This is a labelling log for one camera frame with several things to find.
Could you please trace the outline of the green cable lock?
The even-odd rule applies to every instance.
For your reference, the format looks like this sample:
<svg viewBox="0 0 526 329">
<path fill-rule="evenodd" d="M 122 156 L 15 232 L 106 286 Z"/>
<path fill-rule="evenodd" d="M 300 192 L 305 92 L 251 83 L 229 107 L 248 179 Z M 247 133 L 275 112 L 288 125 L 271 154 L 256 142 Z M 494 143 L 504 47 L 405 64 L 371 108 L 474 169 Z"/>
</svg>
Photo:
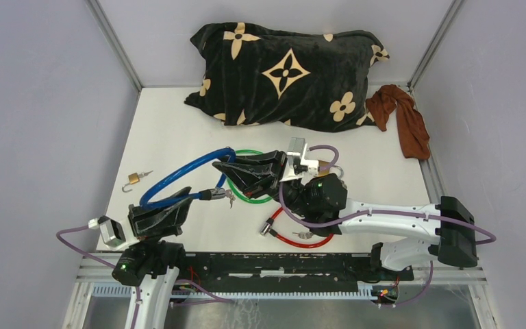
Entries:
<svg viewBox="0 0 526 329">
<path fill-rule="evenodd" d="M 237 149 L 236 150 L 237 155 L 245 155 L 245 154 L 262 154 L 261 151 L 254 150 L 254 149 Z M 252 199 L 244 195 L 241 191 L 238 190 L 236 185 L 229 179 L 226 178 L 226 183 L 229 186 L 231 192 L 241 201 L 246 202 L 248 204 L 265 204 L 267 202 L 271 202 L 273 200 L 272 197 L 261 197 L 258 199 Z"/>
</svg>

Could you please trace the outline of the blue cable lock keys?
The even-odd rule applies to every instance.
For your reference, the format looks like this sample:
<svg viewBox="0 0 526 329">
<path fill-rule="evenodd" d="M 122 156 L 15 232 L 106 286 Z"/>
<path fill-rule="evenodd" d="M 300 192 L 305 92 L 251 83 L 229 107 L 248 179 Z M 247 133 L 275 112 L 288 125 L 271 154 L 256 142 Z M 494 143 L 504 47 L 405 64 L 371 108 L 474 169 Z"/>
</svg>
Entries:
<svg viewBox="0 0 526 329">
<path fill-rule="evenodd" d="M 225 197 L 229 200 L 229 207 L 233 208 L 234 201 L 236 199 L 234 193 L 230 189 L 225 190 Z"/>
</svg>

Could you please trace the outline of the blue cable lock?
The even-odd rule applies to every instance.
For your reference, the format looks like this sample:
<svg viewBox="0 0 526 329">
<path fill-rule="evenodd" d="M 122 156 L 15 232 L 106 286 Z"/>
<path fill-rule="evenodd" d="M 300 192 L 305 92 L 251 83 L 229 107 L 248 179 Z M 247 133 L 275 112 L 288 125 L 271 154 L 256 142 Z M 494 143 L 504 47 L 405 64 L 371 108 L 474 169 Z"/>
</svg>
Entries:
<svg viewBox="0 0 526 329">
<path fill-rule="evenodd" d="M 172 172 L 162 180 L 160 180 L 158 183 L 153 185 L 151 188 L 158 189 L 159 192 L 165 189 L 167 186 L 171 185 L 178 179 L 184 177 L 185 175 L 189 174 L 190 172 L 194 171 L 195 169 L 212 162 L 214 160 L 223 158 L 225 156 L 229 156 L 229 159 L 232 161 L 235 160 L 236 157 L 236 151 L 232 149 L 231 147 L 225 147 L 222 149 L 216 149 L 214 151 L 211 151 L 210 153 L 207 153 L 203 156 L 198 157 L 197 159 L 189 162 L 188 164 L 185 164 L 181 168 L 177 169 L 176 171 Z"/>
</svg>

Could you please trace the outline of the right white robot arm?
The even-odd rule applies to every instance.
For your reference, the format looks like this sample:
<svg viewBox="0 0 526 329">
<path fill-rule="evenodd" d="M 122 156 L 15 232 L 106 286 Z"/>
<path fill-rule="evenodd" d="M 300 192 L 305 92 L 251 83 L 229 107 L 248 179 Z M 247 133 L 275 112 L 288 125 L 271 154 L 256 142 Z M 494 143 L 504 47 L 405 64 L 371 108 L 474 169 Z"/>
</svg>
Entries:
<svg viewBox="0 0 526 329">
<path fill-rule="evenodd" d="M 376 243 L 368 271 L 385 280 L 395 271 L 429 260 L 452 267 L 476 267 L 474 217 L 455 197 L 437 204 L 385 206 L 355 201 L 335 174 L 320 176 L 321 163 L 303 152 L 223 156 L 213 164 L 246 197 L 269 196 L 287 215 L 312 233 L 343 235 L 375 233 L 399 237 Z"/>
</svg>

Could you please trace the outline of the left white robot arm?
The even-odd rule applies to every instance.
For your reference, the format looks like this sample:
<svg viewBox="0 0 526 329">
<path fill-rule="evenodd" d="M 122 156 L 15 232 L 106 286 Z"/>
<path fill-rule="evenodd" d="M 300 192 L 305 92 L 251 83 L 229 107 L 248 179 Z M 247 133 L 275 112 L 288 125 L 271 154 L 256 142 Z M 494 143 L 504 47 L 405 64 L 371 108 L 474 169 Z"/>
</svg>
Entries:
<svg viewBox="0 0 526 329">
<path fill-rule="evenodd" d="M 189 186 L 177 191 L 170 206 L 149 209 L 129 206 L 126 218 L 107 218 L 101 225 L 103 243 L 112 251 L 121 250 L 112 278 L 131 287 L 128 328 L 159 328 L 164 324 L 167 303 L 174 281 L 188 270 L 181 243 L 163 240 L 178 236 L 192 203 Z"/>
</svg>

